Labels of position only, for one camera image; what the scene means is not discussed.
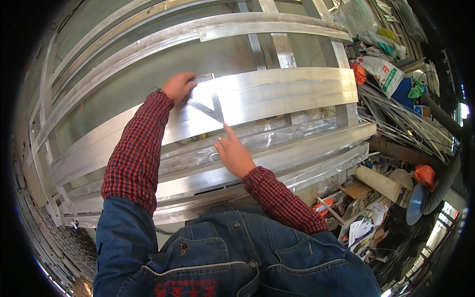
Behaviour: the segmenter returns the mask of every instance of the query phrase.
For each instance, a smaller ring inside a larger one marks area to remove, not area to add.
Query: black hose
[[[429,95],[423,95],[420,99],[423,105],[430,107],[430,112],[456,139],[460,141],[462,127],[452,119],[439,105],[437,105]]]
[[[443,200],[460,171],[460,146],[457,148],[449,166],[440,173],[436,189],[422,201],[420,212],[430,214]]]

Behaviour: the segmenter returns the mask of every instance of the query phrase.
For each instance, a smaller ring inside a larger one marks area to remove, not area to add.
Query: cardboard
[[[359,180],[354,180],[348,188],[341,187],[340,189],[350,195],[353,199],[366,195],[369,191],[373,190],[370,186]]]
[[[386,236],[389,234],[389,230],[384,232],[383,228],[378,228],[374,233],[373,239],[370,241],[368,247],[375,249],[377,244],[381,242],[381,240],[385,239]]]

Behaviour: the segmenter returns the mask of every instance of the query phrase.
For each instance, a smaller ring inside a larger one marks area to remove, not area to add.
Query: red checkered sleeve
[[[163,133],[175,103],[161,90],[147,96],[125,126],[104,173],[104,199],[123,197],[137,202],[149,214],[157,208],[155,192]]]
[[[325,219],[279,182],[272,171],[256,167],[242,182],[271,219],[307,234],[328,231]]]

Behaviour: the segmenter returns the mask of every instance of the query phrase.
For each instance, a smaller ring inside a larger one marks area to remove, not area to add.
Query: green cloth
[[[412,79],[414,80],[416,85],[413,86],[411,90],[409,91],[408,98],[411,98],[411,99],[419,98],[422,96],[422,94],[424,94],[424,88],[422,87],[421,83],[417,79],[415,79],[414,77]]]

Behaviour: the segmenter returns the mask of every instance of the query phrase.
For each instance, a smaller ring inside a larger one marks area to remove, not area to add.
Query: paper
[[[371,231],[373,224],[358,220],[350,225],[350,234],[348,236],[348,247],[351,247],[356,239]]]
[[[377,202],[373,205],[373,214],[371,215],[371,219],[373,220],[374,226],[379,226],[381,223],[383,223],[384,214],[387,211],[387,206],[383,206]]]

